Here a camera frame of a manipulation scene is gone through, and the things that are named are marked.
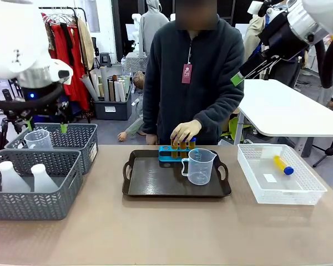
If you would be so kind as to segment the person's left hand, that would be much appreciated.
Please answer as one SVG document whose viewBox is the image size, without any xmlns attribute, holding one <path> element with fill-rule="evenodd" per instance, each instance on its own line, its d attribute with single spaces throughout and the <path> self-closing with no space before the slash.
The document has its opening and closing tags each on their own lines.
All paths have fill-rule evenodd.
<svg viewBox="0 0 333 266">
<path fill-rule="evenodd" d="M 192 120 L 179 124 L 171 133 L 173 144 L 180 144 L 183 141 L 189 142 L 201 130 L 202 125 L 198 120 Z"/>
</svg>

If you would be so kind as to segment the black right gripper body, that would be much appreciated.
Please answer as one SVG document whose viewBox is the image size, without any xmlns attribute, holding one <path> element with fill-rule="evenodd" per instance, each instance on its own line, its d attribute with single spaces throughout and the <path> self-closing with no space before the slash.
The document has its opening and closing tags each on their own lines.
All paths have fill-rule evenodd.
<svg viewBox="0 0 333 266">
<path fill-rule="evenodd" d="M 269 24 L 259 34 L 263 45 L 268 47 L 261 53 L 264 59 L 290 60 L 307 48 L 308 44 L 292 31 L 287 11 L 277 11 L 270 5 L 262 5 L 259 15 L 269 17 Z"/>
</svg>

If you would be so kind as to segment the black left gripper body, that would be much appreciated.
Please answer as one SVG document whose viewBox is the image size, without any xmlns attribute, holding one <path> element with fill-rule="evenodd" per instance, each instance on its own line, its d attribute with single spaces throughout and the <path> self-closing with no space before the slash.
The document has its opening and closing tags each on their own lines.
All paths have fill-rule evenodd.
<svg viewBox="0 0 333 266">
<path fill-rule="evenodd" d="M 49 101 L 44 101 L 37 108 L 25 110 L 21 113 L 26 120 L 41 122 L 43 117 L 49 119 L 50 122 L 68 124 L 73 121 L 72 108 L 69 104 L 69 99 L 65 96 L 63 84 L 53 83 L 42 88 L 25 88 L 21 87 L 23 96 L 26 102 L 42 101 L 42 99 L 51 93 L 54 95 L 49 98 Z"/>
</svg>

